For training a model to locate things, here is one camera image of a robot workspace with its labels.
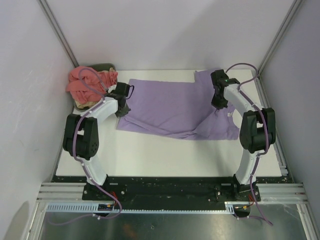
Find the pink towel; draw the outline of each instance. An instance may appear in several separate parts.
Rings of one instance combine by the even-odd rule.
[[[69,84],[66,86],[65,91],[70,92],[72,98],[78,101],[81,104],[87,102],[98,102],[101,99],[101,96],[90,89],[88,89],[82,82],[79,80],[79,72],[81,69],[86,68],[85,66],[78,66],[69,73]],[[116,71],[100,71],[96,72],[104,85],[109,88],[112,85],[117,84],[118,73]],[[91,88],[99,91],[100,93],[106,93],[103,86],[99,82],[99,79],[91,71],[83,70],[81,72],[81,77]]]

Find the folded fabric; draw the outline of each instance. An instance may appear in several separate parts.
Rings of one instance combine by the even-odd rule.
[[[87,102],[96,103],[101,99],[101,95],[88,89],[79,80],[79,72],[83,68],[87,68],[87,67],[78,66],[69,73],[69,84],[67,85],[65,90],[66,92],[70,92],[72,95],[72,98],[78,103],[80,103],[81,105],[85,105]],[[118,73],[113,68],[110,68],[109,71],[100,71],[96,73],[101,78],[102,82],[107,88],[117,84]],[[81,77],[84,80],[84,82],[88,84],[91,88],[97,90],[102,94],[106,93],[99,79],[93,72],[88,70],[83,70],[81,72]]]
[[[215,92],[211,72],[195,72],[195,83],[130,79],[131,111],[119,120],[117,129],[176,139],[237,139],[235,107],[229,104],[218,111],[211,105]]]

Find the white tabletop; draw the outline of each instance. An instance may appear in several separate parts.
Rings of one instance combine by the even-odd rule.
[[[194,70],[118,71],[118,81],[194,82]],[[240,82],[252,78],[250,70],[230,70],[230,78]],[[243,89],[260,102],[254,82]],[[234,123],[240,127],[242,117],[235,111]],[[164,136],[116,130],[118,119],[108,117],[99,127],[98,156],[109,176],[145,177],[227,177],[236,173],[243,148],[239,140],[181,140]],[[271,146],[256,172],[258,177],[281,176],[276,152]],[[57,176],[85,176],[80,164],[62,150]]]

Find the purple cable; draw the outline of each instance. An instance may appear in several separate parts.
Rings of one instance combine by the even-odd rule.
[[[81,81],[88,89],[92,90],[92,91],[95,92],[96,94],[101,95],[102,99],[105,100],[106,98],[105,98],[105,96],[104,96],[101,92],[99,92],[99,91],[97,91],[97,90],[89,87],[89,86],[85,83],[85,81],[83,81],[83,79],[81,78],[81,73],[82,73],[83,70],[88,70],[88,71],[94,73],[94,74],[96,75],[96,77],[99,79],[99,81],[101,82],[102,86],[105,87],[105,85],[104,85],[104,83],[102,82],[102,80],[101,80],[101,78],[99,77],[99,75],[98,75],[95,71],[93,71],[92,69],[90,69],[90,68],[88,68],[88,67],[85,67],[85,68],[83,68],[83,69],[81,69],[81,70],[79,71],[78,77],[79,77],[80,81]],[[116,217],[122,212],[122,210],[123,210],[120,201],[119,201],[116,197],[114,197],[112,194],[110,194],[110,193],[108,193],[106,190],[104,190],[101,186],[99,186],[99,184],[97,184],[94,180],[92,180],[92,177],[90,176],[88,170],[86,169],[86,167],[85,167],[85,165],[84,165],[84,162],[83,162],[81,159],[77,158],[77,155],[76,155],[77,136],[78,136],[78,131],[79,131],[79,129],[80,129],[80,125],[81,125],[82,121],[85,119],[86,116],[88,116],[91,112],[93,112],[93,111],[96,110],[98,107],[100,107],[103,103],[104,103],[104,102],[101,101],[100,103],[96,104],[94,107],[92,107],[92,108],[90,109],[90,111],[86,112],[83,116],[81,116],[81,118],[80,118],[79,121],[77,122],[76,127],[75,127],[75,131],[74,131],[74,135],[73,135],[72,156],[73,156],[73,158],[74,158],[76,161],[78,161],[78,162],[81,163],[82,168],[83,168],[83,170],[84,170],[84,172],[85,172],[85,175],[86,175],[89,179],[91,179],[91,182],[92,182],[101,192],[103,192],[104,194],[106,194],[107,196],[109,196],[110,198],[112,198],[112,199],[119,205],[119,212],[117,212],[115,215],[113,215],[113,216],[99,216],[99,215],[98,215],[98,219],[114,219],[114,218],[116,218]],[[77,221],[77,220],[79,220],[79,219],[82,219],[82,218],[84,218],[84,217],[89,217],[89,216],[92,216],[92,214],[81,215],[81,216],[79,216],[79,217],[76,217],[76,218],[74,218],[74,219],[72,219],[72,220],[69,220],[69,221],[63,222],[63,223],[54,223],[54,222],[51,222],[49,219],[47,219],[47,221],[48,221],[49,224],[54,225],[54,226],[63,226],[63,225],[71,224],[71,223],[73,223],[73,222],[75,222],[75,221]]]
[[[250,97],[248,97],[242,90],[241,90],[241,86],[243,84],[247,84],[247,83],[250,83],[251,81],[255,80],[257,77],[258,77],[258,69],[252,65],[252,64],[249,64],[249,63],[245,63],[245,62],[240,62],[240,63],[236,63],[234,65],[232,65],[231,67],[229,67],[225,73],[227,73],[231,68],[237,66],[237,65],[247,65],[247,66],[250,66],[252,67],[254,70],[255,70],[255,75],[253,78],[247,80],[247,81],[244,81],[242,82],[241,84],[239,84],[238,86],[238,92],[252,105],[252,107],[254,109],[256,109],[258,112],[259,112],[259,115],[261,117],[261,120],[262,120],[262,124],[263,124],[263,130],[264,130],[264,135],[265,135],[265,150],[263,153],[259,153],[256,160],[255,160],[255,164],[254,164],[254,167],[253,167],[253,170],[252,170],[252,173],[250,174],[250,191],[251,191],[251,195],[253,197],[253,200],[255,202],[255,205],[258,209],[258,211],[260,212],[261,216],[250,216],[249,218],[252,218],[252,219],[262,219],[264,221],[266,221],[270,226],[273,226],[274,224],[272,222],[270,222],[266,216],[264,215],[263,211],[261,210],[259,204],[258,204],[258,201],[256,199],[256,195],[255,195],[255,192],[254,192],[254,188],[253,188],[253,177],[257,171],[257,168],[258,168],[258,165],[259,165],[259,161],[260,161],[260,156],[261,155],[265,155],[267,154],[268,150],[269,150],[269,136],[268,136],[268,129],[267,129],[267,123],[266,123],[266,119],[262,113],[262,111],[255,105],[255,103],[250,99]]]

